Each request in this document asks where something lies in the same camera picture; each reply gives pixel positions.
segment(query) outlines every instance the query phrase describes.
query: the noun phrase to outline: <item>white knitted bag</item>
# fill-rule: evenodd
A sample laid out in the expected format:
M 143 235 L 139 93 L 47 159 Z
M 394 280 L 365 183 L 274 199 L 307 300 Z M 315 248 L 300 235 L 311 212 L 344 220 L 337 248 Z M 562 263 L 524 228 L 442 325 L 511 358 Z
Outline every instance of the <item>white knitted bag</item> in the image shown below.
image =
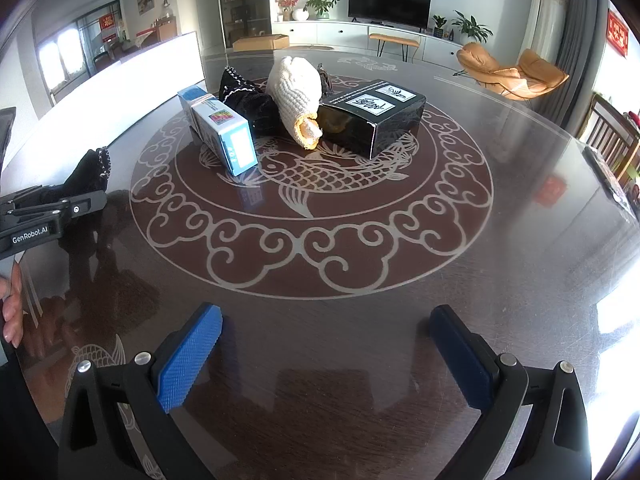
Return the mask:
M 322 136 L 315 120 L 322 98 L 318 70 L 303 57 L 283 57 L 271 69 L 266 93 L 278 105 L 282 123 L 291 137 L 303 148 L 314 149 Z

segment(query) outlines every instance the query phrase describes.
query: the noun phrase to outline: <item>red flowers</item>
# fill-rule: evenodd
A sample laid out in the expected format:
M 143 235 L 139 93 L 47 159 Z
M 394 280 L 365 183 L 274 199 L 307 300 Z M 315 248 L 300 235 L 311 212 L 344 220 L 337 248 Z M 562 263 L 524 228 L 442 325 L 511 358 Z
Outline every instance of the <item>red flowers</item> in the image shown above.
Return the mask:
M 276 0 L 279 7 L 283 9 L 291 9 L 298 4 L 299 0 Z

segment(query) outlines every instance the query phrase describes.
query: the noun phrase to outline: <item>flower vase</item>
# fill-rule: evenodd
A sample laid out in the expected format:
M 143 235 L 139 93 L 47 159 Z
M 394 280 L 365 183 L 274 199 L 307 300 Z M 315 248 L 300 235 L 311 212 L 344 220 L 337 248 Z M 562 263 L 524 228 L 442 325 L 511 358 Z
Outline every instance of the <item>flower vase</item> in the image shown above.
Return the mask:
M 309 11 L 305 9 L 296 9 L 293 11 L 293 19 L 297 22 L 306 22 L 309 19 Z

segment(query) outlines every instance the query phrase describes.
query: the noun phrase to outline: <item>wooden bench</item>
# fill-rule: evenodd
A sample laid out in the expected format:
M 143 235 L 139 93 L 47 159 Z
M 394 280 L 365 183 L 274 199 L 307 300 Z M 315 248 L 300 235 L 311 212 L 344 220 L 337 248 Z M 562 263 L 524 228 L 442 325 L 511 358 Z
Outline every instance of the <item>wooden bench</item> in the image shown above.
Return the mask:
M 408 38 L 398 38 L 397 36 L 387 36 L 386 34 L 369 34 L 370 40 L 378 40 L 378 57 L 382 56 L 382 51 L 385 47 L 385 43 L 397 43 L 402 47 L 402 61 L 409 60 L 409 47 L 414 47 L 415 51 L 418 52 L 418 47 L 420 47 L 420 42 L 415 40 L 409 40 Z

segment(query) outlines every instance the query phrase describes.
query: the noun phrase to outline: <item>curtain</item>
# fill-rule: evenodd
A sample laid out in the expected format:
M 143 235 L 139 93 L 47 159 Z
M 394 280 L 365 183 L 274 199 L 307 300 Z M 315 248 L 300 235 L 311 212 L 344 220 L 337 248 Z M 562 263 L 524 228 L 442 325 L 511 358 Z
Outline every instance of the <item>curtain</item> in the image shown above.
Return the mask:
M 586 113 L 586 108 L 577 110 L 575 107 L 578 104 L 582 107 L 584 99 L 581 97 L 585 94 L 591 96 L 602 60 L 605 37 L 603 34 L 600 38 L 596 33 L 601 29 L 597 25 L 601 25 L 603 6 L 608 7 L 608 0 L 569 0 L 556 66 L 570 77 L 559 89 L 536 103 L 536 111 L 561 128 L 575 122 L 571 120 L 572 115 Z

